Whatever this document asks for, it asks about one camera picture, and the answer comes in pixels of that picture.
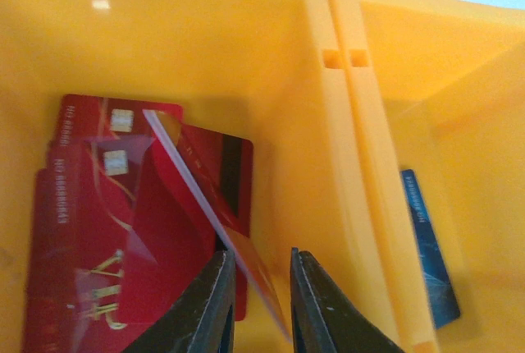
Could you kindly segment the red credit card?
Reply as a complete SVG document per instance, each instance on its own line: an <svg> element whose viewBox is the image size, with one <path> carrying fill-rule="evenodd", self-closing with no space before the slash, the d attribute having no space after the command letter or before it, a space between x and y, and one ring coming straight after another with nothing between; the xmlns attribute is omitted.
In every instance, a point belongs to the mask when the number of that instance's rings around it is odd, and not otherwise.
<svg viewBox="0 0 525 353"><path fill-rule="evenodd" d="M212 179L206 161L192 141L193 128L160 111L145 110L144 116L169 156L181 179L235 261L258 292L276 324L291 339L272 279L253 243L242 229L225 196Z"/></svg>

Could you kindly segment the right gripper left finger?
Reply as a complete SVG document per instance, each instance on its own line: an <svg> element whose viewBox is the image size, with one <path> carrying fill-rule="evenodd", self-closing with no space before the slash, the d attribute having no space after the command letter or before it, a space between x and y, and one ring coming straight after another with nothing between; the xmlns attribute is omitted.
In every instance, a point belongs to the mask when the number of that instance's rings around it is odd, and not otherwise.
<svg viewBox="0 0 525 353"><path fill-rule="evenodd" d="M219 251L176 303L126 352L232 352L235 333L235 256Z"/></svg>

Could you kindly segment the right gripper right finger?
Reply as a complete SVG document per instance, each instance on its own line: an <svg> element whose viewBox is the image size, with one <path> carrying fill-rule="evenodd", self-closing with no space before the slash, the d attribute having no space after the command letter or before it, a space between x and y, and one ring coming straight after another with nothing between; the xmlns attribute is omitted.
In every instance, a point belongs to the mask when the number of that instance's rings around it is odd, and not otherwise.
<svg viewBox="0 0 525 353"><path fill-rule="evenodd" d="M290 292L295 352L402 351L353 306L306 250L291 250Z"/></svg>

